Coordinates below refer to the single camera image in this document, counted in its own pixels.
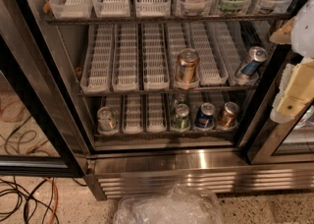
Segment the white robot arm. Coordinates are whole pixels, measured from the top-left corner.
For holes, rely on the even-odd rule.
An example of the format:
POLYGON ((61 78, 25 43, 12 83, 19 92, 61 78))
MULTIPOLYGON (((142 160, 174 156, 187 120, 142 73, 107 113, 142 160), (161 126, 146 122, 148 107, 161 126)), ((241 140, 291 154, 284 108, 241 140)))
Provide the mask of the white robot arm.
POLYGON ((314 99, 314 0, 308 0, 297 14, 274 32, 270 40, 290 44, 302 57, 283 70, 270 118, 276 123, 294 119, 314 99))

